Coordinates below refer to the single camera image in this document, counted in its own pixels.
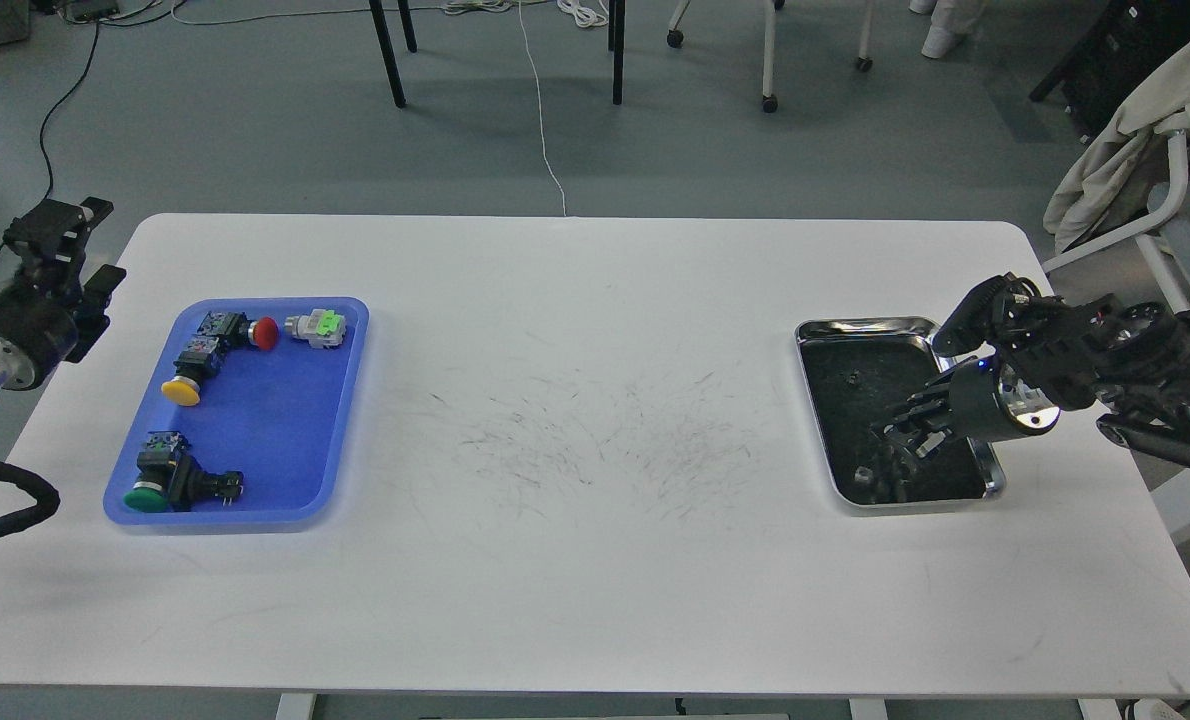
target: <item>white shoe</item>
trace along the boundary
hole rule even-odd
[[[929,60],[941,60],[951,50],[956,50],[964,42],[964,36],[956,35],[947,29],[929,27],[928,37],[923,38],[923,49],[920,55]]]

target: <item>metal tray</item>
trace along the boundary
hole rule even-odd
[[[984,442],[952,442],[915,482],[891,478],[857,482],[858,465],[881,440],[869,432],[896,405],[952,365],[937,357],[937,324],[925,318],[813,320],[800,325],[796,343],[813,401],[832,487],[843,501],[866,511],[892,507],[950,507],[998,496],[1003,471]]]

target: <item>robotic arm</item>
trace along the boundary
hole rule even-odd
[[[111,211],[109,202],[96,198],[80,205],[43,200],[4,232],[4,246],[21,263],[0,282],[0,389],[39,387],[62,361],[82,361],[106,331],[106,306],[125,273],[101,265],[83,286],[79,273],[89,233]],[[0,537],[57,511],[57,492],[39,475],[0,462],[0,482],[36,500],[0,518]]]
[[[1121,447],[1190,468],[1190,311],[1040,296],[1012,274],[976,286],[933,338],[942,357],[994,348],[938,375],[871,430],[892,470],[914,477],[956,438],[1004,442],[1048,432],[1061,411],[1101,401]]]

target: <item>table leg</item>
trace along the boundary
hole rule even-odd
[[[413,32],[413,12],[408,10],[408,0],[399,0],[399,24],[403,26],[403,43],[409,54],[416,54],[416,33]]]
[[[311,720],[315,715],[315,694],[284,693],[278,696],[275,720]]]
[[[1079,713],[1084,720],[1120,720],[1120,708],[1113,700],[1082,700]]]
[[[395,49],[390,45],[390,30],[386,27],[386,11],[381,0],[368,0],[368,12],[372,13],[372,26],[377,29],[377,44],[381,45],[381,58],[386,62],[386,79],[390,81],[390,96],[395,108],[408,104],[403,100],[403,86],[399,82],[399,67],[395,65]]]
[[[626,55],[626,0],[613,0],[614,48],[613,48],[613,104],[622,104],[622,57]]]
[[[888,720],[888,707],[883,699],[850,700],[848,714],[852,720]]]

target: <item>power cord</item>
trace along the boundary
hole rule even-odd
[[[70,95],[74,95],[75,90],[79,90],[79,87],[83,84],[84,79],[88,77],[88,70],[89,68],[93,68],[93,55],[98,54],[98,37],[101,37],[101,33],[102,33],[101,23],[93,23],[93,44],[88,49],[88,60],[84,60],[84,71],[79,74],[77,81],[75,81],[75,84],[70,86],[70,90],[67,90],[65,95],[61,96],[61,100],[54,102],[52,108],[48,108],[48,113],[45,114],[45,117],[43,117],[43,123],[39,123],[39,152],[43,154],[43,164],[45,164],[45,168],[48,169],[48,190],[43,192],[42,200],[48,200],[52,196],[52,186],[54,186],[52,158],[48,156],[48,149],[45,148],[45,143],[43,143],[43,136],[45,134],[45,131],[48,129],[48,120],[52,119],[52,114],[56,113],[57,108],[61,108],[61,105],[65,100],[70,99]],[[0,253],[1,252],[4,252],[4,243],[0,243]]]
[[[559,12],[572,15],[574,21],[577,23],[577,27],[581,29],[607,26],[608,8],[605,6],[605,0],[599,0],[599,4],[600,8],[605,11],[602,15],[599,12],[595,12],[595,10],[587,8],[582,5],[582,0],[555,0],[555,5],[558,6]]]
[[[532,60],[532,50],[528,46],[528,29],[522,25],[522,4],[519,5],[519,32],[522,32],[522,50],[528,55],[528,64],[532,65],[532,81],[537,84],[537,131],[541,133],[541,159],[546,163],[546,173],[550,173],[555,187],[559,188],[559,212],[568,218],[568,195],[564,186],[559,184],[559,179],[555,176],[555,169],[550,167],[550,158],[546,156],[546,123],[541,111],[541,77],[537,74],[537,63]]]
[[[465,13],[505,13],[507,10],[524,5],[549,4],[550,0],[447,0],[440,5],[445,15],[463,15]]]

